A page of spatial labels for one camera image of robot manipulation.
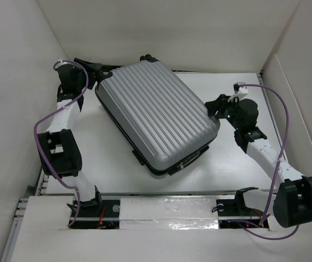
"red wire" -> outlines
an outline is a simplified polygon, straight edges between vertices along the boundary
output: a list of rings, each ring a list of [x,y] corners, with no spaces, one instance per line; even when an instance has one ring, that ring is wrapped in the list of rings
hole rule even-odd
[[[102,219],[103,219],[103,217],[104,217],[104,213],[105,213],[105,210],[106,210],[106,207],[104,207],[104,209],[103,209],[103,212],[101,213],[101,215],[100,215],[100,217],[99,217],[99,224],[98,224],[98,227],[97,227],[97,229],[100,227],[100,225],[102,224]]]

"suitcase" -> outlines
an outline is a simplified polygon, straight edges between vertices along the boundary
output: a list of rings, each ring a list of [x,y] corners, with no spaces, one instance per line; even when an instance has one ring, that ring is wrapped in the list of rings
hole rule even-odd
[[[158,178],[193,163],[219,130],[204,103],[151,55],[103,75],[95,93],[137,160]]]

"white wall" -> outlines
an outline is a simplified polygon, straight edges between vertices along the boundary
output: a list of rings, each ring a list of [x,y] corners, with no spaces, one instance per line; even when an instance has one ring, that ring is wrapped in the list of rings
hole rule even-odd
[[[298,0],[37,0],[70,58],[259,72]]]
[[[290,162],[312,176],[312,1],[301,1],[263,79],[286,98],[291,111]],[[279,102],[269,99],[275,115],[282,116]],[[278,118],[277,124],[284,130],[285,119]]]
[[[17,201],[40,168],[32,128],[55,105],[58,56],[35,0],[0,0],[0,259]]]

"ribbed suitcase surface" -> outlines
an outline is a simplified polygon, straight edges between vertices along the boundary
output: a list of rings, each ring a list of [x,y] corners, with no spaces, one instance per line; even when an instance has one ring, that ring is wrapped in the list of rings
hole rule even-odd
[[[155,170],[166,170],[196,152],[219,129],[203,102],[159,61],[113,70],[96,94]]]

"gray suitcase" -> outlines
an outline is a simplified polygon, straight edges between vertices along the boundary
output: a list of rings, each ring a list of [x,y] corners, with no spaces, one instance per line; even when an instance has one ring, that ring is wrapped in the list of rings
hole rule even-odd
[[[204,103],[150,55],[101,77],[95,93],[138,161],[156,176],[192,163],[219,130]]]

